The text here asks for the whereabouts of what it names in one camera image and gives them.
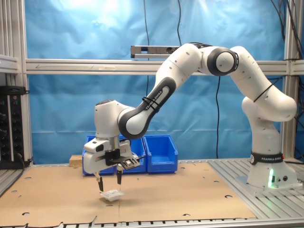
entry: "white object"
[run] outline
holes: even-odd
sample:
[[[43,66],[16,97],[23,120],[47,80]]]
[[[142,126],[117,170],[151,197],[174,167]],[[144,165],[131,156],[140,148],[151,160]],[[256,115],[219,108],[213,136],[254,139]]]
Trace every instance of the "white object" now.
[[[116,200],[120,200],[120,198],[124,195],[122,191],[111,190],[106,192],[101,192],[101,196],[103,196],[107,201],[113,202]]]
[[[95,106],[94,123],[96,138],[111,138],[119,135],[117,117],[119,113],[129,108],[115,100],[107,100]]]
[[[100,152],[96,152],[96,147],[94,145],[99,146],[99,145],[104,145],[104,149]],[[85,144],[85,149],[87,152],[84,154],[84,170],[87,173],[98,173],[100,170],[105,170],[107,168],[111,168],[114,165],[107,166],[104,156],[105,152],[110,151],[110,145],[109,141],[107,140],[98,140],[97,138],[94,138],[90,142]],[[120,156],[123,157],[134,157],[137,158],[138,156],[135,153],[131,152],[131,147],[130,147],[130,141],[122,141],[119,142],[119,149],[120,149]]]
[[[228,52],[224,52],[218,56],[216,64],[221,72],[228,72],[234,65],[233,56]]]

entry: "green status light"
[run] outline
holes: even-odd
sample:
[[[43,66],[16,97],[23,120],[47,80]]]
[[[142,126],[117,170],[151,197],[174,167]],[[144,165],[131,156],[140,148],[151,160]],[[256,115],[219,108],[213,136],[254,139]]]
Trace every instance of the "green status light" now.
[[[268,187],[271,188],[272,186],[272,177],[274,175],[274,169],[271,169],[269,172],[269,180],[268,180]]]

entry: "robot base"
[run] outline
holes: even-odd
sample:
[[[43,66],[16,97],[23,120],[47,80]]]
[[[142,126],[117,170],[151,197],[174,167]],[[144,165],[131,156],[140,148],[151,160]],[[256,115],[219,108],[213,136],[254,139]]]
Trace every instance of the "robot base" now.
[[[296,172],[285,162],[252,165],[249,175],[238,177],[237,182],[254,196],[261,192],[300,190],[303,188],[302,183],[298,181]]]

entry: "small white block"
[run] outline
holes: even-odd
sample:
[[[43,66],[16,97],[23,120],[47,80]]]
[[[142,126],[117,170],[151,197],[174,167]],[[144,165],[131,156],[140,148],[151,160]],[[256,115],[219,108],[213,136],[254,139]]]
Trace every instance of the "small white block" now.
[[[101,192],[102,195],[107,201],[113,202],[115,200],[119,200],[121,196],[123,196],[123,192],[118,190],[111,190],[106,192]]]

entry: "wooden block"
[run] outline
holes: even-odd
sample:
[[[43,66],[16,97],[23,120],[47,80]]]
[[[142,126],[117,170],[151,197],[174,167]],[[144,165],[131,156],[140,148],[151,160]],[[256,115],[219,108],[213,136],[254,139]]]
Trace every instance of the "wooden block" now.
[[[82,156],[81,155],[72,155],[69,161],[70,167],[82,167]]]

